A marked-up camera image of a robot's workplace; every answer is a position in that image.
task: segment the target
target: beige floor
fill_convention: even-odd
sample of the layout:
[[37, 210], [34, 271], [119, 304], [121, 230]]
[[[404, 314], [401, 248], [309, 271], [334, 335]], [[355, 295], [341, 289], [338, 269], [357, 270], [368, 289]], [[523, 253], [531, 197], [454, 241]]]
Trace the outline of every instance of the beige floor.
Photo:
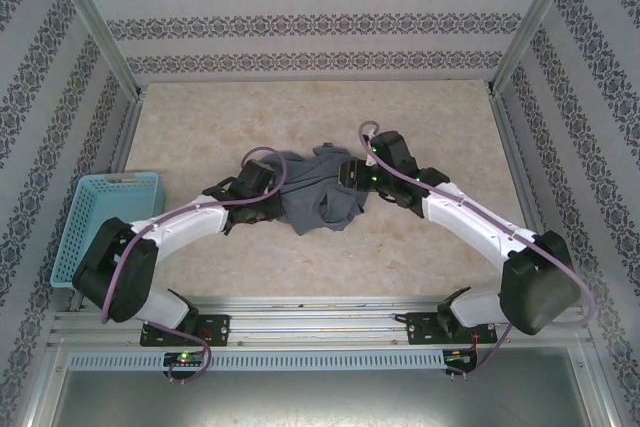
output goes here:
[[[362, 155], [358, 125], [404, 135], [421, 167], [522, 223], [480, 81], [152, 84], [128, 169], [152, 170], [166, 208], [239, 172], [257, 145], [311, 154], [324, 141]], [[497, 285], [483, 257], [442, 227], [370, 195], [343, 232], [299, 237], [286, 224], [238, 226], [163, 261], [157, 278], [185, 295], [406, 296]]]

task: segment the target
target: light blue basket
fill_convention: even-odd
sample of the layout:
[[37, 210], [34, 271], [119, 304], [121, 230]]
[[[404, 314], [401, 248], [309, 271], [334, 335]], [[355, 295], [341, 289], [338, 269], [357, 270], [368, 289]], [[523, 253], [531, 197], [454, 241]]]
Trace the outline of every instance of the light blue basket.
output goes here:
[[164, 189], [155, 172], [85, 175], [76, 188], [71, 211], [53, 264], [51, 286], [73, 289], [71, 279], [102, 223], [124, 222], [162, 213]]

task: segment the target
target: black mounting bracket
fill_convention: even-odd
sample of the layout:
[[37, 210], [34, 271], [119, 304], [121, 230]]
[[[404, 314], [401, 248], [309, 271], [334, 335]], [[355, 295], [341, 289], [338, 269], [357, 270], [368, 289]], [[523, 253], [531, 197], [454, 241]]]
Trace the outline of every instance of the black mounting bracket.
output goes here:
[[[231, 317], [228, 315], [198, 315], [192, 335], [201, 338], [210, 347], [226, 347], [229, 341], [230, 325]], [[197, 347], [200, 344], [145, 324], [140, 334], [140, 345], [142, 347]]]
[[450, 338], [440, 326], [437, 312], [398, 314], [395, 320], [407, 326], [409, 345], [471, 344], [474, 332], [478, 336], [479, 344], [495, 344], [498, 341], [492, 324], [476, 325], [473, 328], [462, 327], [453, 338]]

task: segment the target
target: patterned wallpaper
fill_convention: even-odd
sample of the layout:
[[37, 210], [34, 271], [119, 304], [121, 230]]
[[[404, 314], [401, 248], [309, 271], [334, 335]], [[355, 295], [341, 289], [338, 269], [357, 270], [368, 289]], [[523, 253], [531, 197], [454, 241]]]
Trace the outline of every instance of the patterned wallpaper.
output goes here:
[[129, 99], [70, 0], [0, 0], [0, 426], [16, 420], [52, 313], [75, 185], [106, 171]]
[[624, 425], [640, 425], [639, 0], [554, 0], [503, 92], [546, 227], [596, 295]]
[[141, 84], [484, 78], [532, 0], [96, 0]]

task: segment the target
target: gray cloth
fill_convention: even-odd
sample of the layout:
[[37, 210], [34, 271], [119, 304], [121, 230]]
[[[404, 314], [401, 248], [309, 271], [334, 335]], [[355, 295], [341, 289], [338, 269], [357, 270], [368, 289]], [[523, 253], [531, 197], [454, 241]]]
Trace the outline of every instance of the gray cloth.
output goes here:
[[[356, 215], [364, 212], [367, 201], [367, 192], [338, 183], [340, 165], [356, 157], [328, 143], [316, 147], [313, 153], [316, 157], [305, 159], [293, 152], [283, 152], [289, 173], [280, 191], [285, 215], [281, 220], [290, 223], [298, 235], [320, 227], [344, 230]], [[279, 180], [282, 166], [278, 156], [268, 155], [262, 162], [275, 169]]]

